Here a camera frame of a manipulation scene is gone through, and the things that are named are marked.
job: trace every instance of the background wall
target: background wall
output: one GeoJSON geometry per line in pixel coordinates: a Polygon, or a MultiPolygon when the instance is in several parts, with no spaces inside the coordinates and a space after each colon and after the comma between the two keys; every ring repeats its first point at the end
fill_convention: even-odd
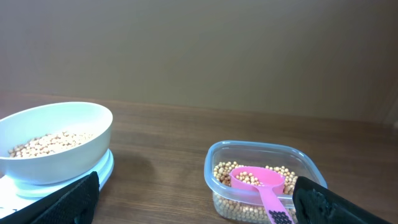
{"type": "Polygon", "coordinates": [[[392,122],[397,10],[383,0],[1,1],[0,90],[392,122]]]}

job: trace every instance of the rectangular container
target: rectangular container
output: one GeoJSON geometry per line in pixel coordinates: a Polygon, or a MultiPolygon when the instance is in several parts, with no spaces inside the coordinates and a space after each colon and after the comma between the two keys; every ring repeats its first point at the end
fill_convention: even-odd
{"type": "MultiPolygon", "coordinates": [[[[321,186],[327,184],[311,159],[297,149],[277,144],[244,141],[221,141],[212,145],[205,160],[205,181],[213,191],[216,211],[225,218],[250,223],[271,223],[258,192],[239,190],[222,184],[215,177],[220,162],[237,162],[244,166],[282,167],[297,176],[307,177],[321,186]]],[[[294,204],[290,194],[278,195],[295,223],[294,204]]]]}

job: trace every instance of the kitchen scale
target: kitchen scale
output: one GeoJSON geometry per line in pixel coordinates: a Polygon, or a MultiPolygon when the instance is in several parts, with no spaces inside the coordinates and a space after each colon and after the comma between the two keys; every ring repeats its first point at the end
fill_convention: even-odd
{"type": "Polygon", "coordinates": [[[0,178],[0,218],[25,208],[93,171],[96,171],[98,174],[99,190],[101,190],[112,173],[113,165],[113,155],[111,150],[108,149],[93,168],[77,177],[62,182],[32,185],[14,181],[10,177],[4,176],[0,178]]]}

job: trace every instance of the tabletop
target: tabletop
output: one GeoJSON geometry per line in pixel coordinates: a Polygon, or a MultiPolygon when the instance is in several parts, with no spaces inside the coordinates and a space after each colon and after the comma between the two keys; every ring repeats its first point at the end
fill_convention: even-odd
{"type": "Polygon", "coordinates": [[[398,221],[398,135],[375,124],[0,92],[0,118],[34,106],[89,101],[114,115],[114,170],[93,223],[229,223],[203,178],[222,140],[284,144],[306,153],[328,188],[387,221],[398,221]]]}

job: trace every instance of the measuring scoop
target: measuring scoop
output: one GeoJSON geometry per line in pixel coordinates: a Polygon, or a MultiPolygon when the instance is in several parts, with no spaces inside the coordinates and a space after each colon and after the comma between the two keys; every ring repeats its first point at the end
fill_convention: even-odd
{"type": "Polygon", "coordinates": [[[257,190],[260,192],[262,204],[266,209],[272,224],[294,224],[292,217],[286,211],[276,194],[282,194],[285,177],[275,171],[262,167],[238,167],[229,173],[231,186],[241,190],[257,190]],[[260,185],[251,185],[235,178],[241,172],[252,173],[258,178],[260,185]]]}

